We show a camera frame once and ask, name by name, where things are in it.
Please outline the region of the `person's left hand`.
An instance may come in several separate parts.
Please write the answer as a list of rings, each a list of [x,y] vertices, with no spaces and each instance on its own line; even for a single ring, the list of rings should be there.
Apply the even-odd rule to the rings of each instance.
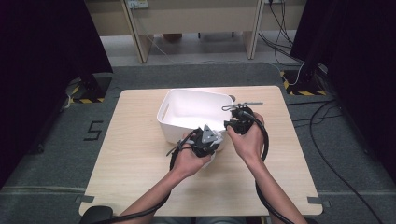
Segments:
[[[177,181],[182,181],[195,175],[210,161],[210,155],[200,158],[193,152],[190,144],[184,143],[177,154],[171,176]]]

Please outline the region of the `white wall socket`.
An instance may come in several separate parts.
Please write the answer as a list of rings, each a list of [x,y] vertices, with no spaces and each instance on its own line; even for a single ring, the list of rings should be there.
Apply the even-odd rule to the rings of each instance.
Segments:
[[[130,9],[141,9],[148,8],[148,0],[127,0],[127,4]]]

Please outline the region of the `black office chair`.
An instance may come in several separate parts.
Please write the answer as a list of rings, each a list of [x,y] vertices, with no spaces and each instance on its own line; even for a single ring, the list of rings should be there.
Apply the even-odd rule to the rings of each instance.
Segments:
[[[112,218],[113,209],[109,206],[92,206],[81,217],[78,224],[92,224]]]

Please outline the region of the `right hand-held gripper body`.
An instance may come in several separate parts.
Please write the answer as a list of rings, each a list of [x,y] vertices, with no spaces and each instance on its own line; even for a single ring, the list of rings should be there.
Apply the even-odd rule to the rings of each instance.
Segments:
[[[251,105],[255,105],[255,103],[232,105],[232,119],[230,119],[230,121],[233,122],[233,129],[236,133],[247,133],[254,123],[256,123],[260,130],[263,131],[263,125],[254,115],[253,110],[250,108]]]

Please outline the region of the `black curtain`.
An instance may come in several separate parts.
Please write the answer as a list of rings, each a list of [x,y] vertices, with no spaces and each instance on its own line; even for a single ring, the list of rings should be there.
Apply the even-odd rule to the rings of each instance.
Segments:
[[[396,183],[396,0],[306,0],[291,55],[322,63],[369,151]]]
[[[69,82],[111,71],[85,0],[0,0],[0,188]]]

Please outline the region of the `stand base with striped tape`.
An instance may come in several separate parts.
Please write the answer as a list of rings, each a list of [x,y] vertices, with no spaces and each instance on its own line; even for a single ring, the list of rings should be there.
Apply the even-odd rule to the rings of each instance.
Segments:
[[[73,84],[69,102],[77,104],[102,103],[111,81],[112,77],[96,77],[95,75],[84,77]]]
[[[289,95],[325,95],[323,85],[315,75],[300,75],[297,70],[283,70],[280,76],[284,88]]]

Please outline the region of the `person's right hand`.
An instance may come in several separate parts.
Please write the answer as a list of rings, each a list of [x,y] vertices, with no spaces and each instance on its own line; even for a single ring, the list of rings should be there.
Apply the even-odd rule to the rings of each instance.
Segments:
[[[227,134],[233,142],[237,155],[245,164],[261,161],[264,136],[257,123],[254,123],[245,134],[236,133],[231,126],[228,126]]]

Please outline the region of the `white plastic bin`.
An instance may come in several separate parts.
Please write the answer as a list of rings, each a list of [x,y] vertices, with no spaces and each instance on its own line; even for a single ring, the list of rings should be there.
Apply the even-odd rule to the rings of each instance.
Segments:
[[[233,100],[227,94],[172,89],[163,99],[157,120],[165,140],[172,144],[176,144],[184,133],[203,129],[205,125],[224,135],[224,121],[231,119],[231,112],[223,107],[232,104]]]

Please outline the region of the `beige wooden desk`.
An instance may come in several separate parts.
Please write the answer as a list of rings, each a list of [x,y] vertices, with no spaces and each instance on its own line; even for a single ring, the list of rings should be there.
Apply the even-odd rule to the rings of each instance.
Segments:
[[[281,21],[298,28],[307,0],[148,0],[148,8],[130,9],[127,0],[84,0],[101,36],[128,35],[141,63],[155,35],[240,32],[247,57],[255,56],[260,31]]]

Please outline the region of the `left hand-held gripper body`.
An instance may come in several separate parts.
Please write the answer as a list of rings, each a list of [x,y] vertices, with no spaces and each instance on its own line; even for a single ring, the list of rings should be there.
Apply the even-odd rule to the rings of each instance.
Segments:
[[[205,125],[195,130],[190,140],[192,151],[197,157],[203,158],[216,152],[222,142],[222,134]]]

